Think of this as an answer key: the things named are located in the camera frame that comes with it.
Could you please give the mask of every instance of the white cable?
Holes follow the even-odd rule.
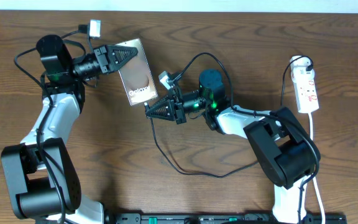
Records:
[[[311,113],[308,113],[308,115],[309,115],[310,139],[313,140],[313,117],[312,117]],[[323,201],[321,200],[320,191],[318,190],[316,177],[313,178],[313,185],[314,185],[314,190],[316,191],[318,205],[320,207],[321,224],[325,224],[326,223],[326,214],[324,213]]]

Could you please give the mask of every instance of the wooden surface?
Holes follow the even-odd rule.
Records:
[[[14,66],[14,56],[92,18],[103,22],[94,46],[141,38],[157,85],[160,72],[182,69],[199,52],[215,54],[243,108],[278,108],[289,58],[309,55],[320,103],[314,126],[324,207],[358,223],[358,15],[0,11],[0,153],[20,142],[41,110],[40,89]],[[20,64],[37,77],[44,69],[37,53]],[[181,81],[185,91],[197,87],[205,68],[217,66],[208,57],[197,60]],[[160,85],[158,92],[165,94]],[[296,113],[289,77],[285,93],[285,104],[308,129],[307,116]],[[255,160],[246,140],[212,132],[202,118],[181,125],[156,120],[155,127],[160,145],[186,169],[224,174]],[[273,206],[273,185],[259,165],[225,179],[177,174],[155,147],[144,108],[129,106],[118,74],[86,90],[67,148],[83,193],[115,211],[241,213]],[[312,184],[306,207],[319,211]],[[2,222],[24,221],[12,213],[0,161]]]

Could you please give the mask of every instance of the white power strip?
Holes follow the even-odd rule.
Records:
[[[290,62],[298,57],[300,56],[292,57]],[[307,57],[300,58],[291,64],[291,79],[299,113],[311,113],[319,108],[314,84],[314,69],[306,71],[310,64],[310,59]]]

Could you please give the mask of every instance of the white background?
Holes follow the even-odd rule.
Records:
[[[358,0],[0,0],[0,9],[358,13]]]

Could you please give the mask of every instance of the power outlet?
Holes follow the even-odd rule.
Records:
[[[292,57],[290,62],[298,57],[299,55]],[[291,79],[295,89],[296,105],[299,113],[311,113],[319,108],[314,82],[314,69],[306,71],[310,63],[310,60],[304,57],[291,64]]]

